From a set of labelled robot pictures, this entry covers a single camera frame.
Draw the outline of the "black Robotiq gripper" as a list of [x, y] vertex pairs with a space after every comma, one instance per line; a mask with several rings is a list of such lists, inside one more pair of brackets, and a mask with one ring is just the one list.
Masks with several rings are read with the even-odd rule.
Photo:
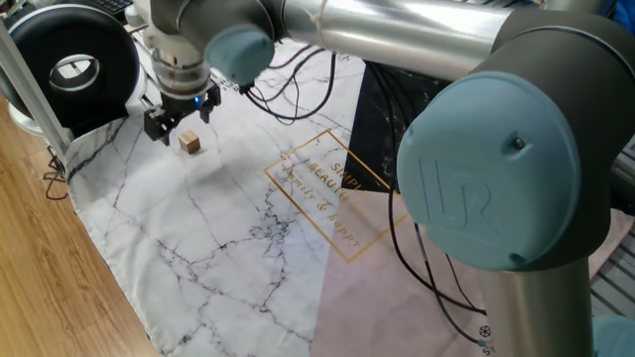
[[221, 104], [221, 90], [216, 83], [197, 95], [186, 95], [181, 98], [161, 92], [162, 106], [154, 106], [144, 113], [144, 131], [153, 141], [170, 145], [170, 133], [177, 126], [177, 118], [184, 118], [193, 112], [199, 112], [200, 119], [209, 123], [210, 113]]

